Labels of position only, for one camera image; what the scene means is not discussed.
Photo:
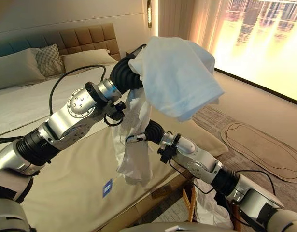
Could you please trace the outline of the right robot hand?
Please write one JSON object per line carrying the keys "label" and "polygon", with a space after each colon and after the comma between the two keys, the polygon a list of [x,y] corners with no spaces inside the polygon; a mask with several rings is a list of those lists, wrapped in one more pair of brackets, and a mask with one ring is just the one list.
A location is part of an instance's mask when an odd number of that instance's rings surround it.
{"label": "right robot hand", "polygon": [[137,143],[142,141],[151,141],[162,148],[177,144],[181,135],[178,133],[174,136],[171,131],[165,132],[163,127],[157,122],[150,120],[148,126],[143,133],[131,135],[126,139],[126,142]]}

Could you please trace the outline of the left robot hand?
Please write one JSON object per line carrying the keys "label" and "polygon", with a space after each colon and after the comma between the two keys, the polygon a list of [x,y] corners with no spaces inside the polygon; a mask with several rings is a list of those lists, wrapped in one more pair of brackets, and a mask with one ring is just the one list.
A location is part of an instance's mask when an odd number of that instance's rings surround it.
{"label": "left robot hand", "polygon": [[96,92],[100,99],[104,102],[109,100],[115,102],[129,90],[143,88],[140,75],[130,68],[129,61],[135,59],[145,47],[146,44],[143,44],[126,55],[113,67],[109,78],[97,84]]}

